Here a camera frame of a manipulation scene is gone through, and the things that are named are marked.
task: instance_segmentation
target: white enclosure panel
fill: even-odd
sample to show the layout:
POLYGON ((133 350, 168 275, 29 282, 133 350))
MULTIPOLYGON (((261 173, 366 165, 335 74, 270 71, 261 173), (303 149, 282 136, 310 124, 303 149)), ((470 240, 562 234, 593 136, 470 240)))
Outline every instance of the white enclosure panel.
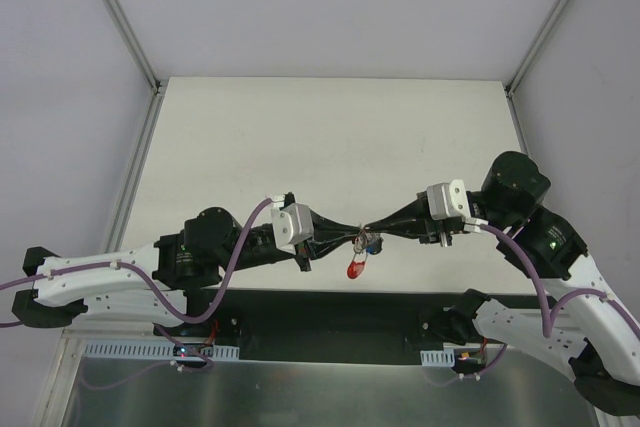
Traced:
POLYGON ((516 101, 549 207, 640 315, 640 2, 575 0, 516 101))
POLYGON ((555 0, 121 0, 158 75, 508 81, 555 0))
MULTIPOLYGON (((172 78, 131 213, 124 248, 178 232, 208 207, 244 223, 266 194, 349 224, 461 177, 479 189, 494 158, 518 149, 499 82, 172 78)), ((268 212, 258 219, 270 222, 268 212)), ((385 236, 357 280, 342 246, 300 273, 294 261, 238 272, 231 285, 266 289, 532 291, 489 236, 454 247, 385 236)))
MULTIPOLYGON (((149 91, 101 0, 0 0, 0 10, 5 282, 24 276, 30 246, 97 253, 149 91)), ((12 301, 2 293, 0 322, 13 320, 12 301)), ((32 425, 59 338, 59 329, 0 333, 3 426, 32 425)))

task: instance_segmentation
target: white cable clip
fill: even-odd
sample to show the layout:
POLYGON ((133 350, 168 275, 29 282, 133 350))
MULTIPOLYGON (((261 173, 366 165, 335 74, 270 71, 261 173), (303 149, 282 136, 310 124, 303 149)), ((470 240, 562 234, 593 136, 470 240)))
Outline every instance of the white cable clip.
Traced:
POLYGON ((281 209, 284 207, 284 194, 267 195, 265 198, 271 199, 272 209, 281 209))
POLYGON ((476 219, 475 217, 469 217, 464 221, 464 231, 473 232, 474 234, 480 234, 482 233, 480 226, 483 224, 486 225, 488 223, 489 222, 487 222, 486 220, 476 219))

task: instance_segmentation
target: red object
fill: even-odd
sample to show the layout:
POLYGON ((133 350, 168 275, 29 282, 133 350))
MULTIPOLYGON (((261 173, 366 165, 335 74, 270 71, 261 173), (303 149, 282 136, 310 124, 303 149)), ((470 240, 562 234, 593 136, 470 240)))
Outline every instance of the red object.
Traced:
POLYGON ((356 262, 352 260, 347 267, 347 277, 350 279, 357 279, 360 274, 364 271, 364 262, 356 262))

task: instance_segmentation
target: gray metal surface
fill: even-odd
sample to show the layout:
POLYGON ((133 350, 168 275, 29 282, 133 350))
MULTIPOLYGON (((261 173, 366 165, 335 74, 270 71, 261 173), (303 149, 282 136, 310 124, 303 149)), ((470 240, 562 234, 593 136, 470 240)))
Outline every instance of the gray metal surface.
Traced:
MULTIPOLYGON (((81 368, 87 381, 104 385, 147 365, 85 359, 81 368)), ((104 392, 76 386, 63 425, 597 425, 567 379, 516 351, 480 382, 428 383, 450 377, 448 370, 421 367, 237 362, 219 363, 206 374, 178 374, 167 366, 104 392)))

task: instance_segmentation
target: black metal base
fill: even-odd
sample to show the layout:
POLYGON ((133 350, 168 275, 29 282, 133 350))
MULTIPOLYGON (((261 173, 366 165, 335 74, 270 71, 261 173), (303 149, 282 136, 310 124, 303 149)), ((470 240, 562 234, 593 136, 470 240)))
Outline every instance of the black metal base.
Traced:
MULTIPOLYGON (((187 312, 204 312, 216 290, 187 295, 187 312)), ((512 308, 537 309, 535 297, 494 296, 512 308)), ((460 294, 229 290, 210 323, 167 329, 241 347, 244 360, 419 365, 420 350, 442 348, 425 327, 460 294)), ((482 338, 472 338, 481 342, 482 338)))

